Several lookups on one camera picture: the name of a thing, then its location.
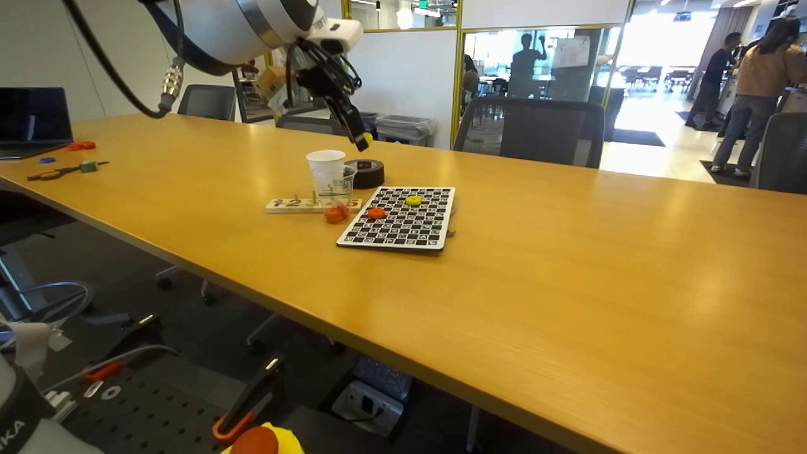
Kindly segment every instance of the wooden table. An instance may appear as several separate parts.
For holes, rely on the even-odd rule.
[[[342,249],[267,215],[347,138],[206,120],[84,123],[100,174],[23,193],[574,449],[807,449],[807,200],[376,144],[456,188],[443,256]]]

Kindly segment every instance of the game board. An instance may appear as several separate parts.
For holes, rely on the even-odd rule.
[[[445,249],[455,188],[378,188],[337,246],[381,249]]]

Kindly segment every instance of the white cup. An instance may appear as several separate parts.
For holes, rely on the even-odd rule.
[[[318,198],[342,198],[347,193],[347,155],[338,150],[322,150],[306,155]]]

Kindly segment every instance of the laptop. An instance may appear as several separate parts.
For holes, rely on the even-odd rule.
[[[0,89],[0,161],[29,159],[72,141],[64,89]]]

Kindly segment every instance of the paper cup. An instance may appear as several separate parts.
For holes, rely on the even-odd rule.
[[[347,155],[338,150],[322,150],[306,155],[318,198],[338,198],[347,193]]]

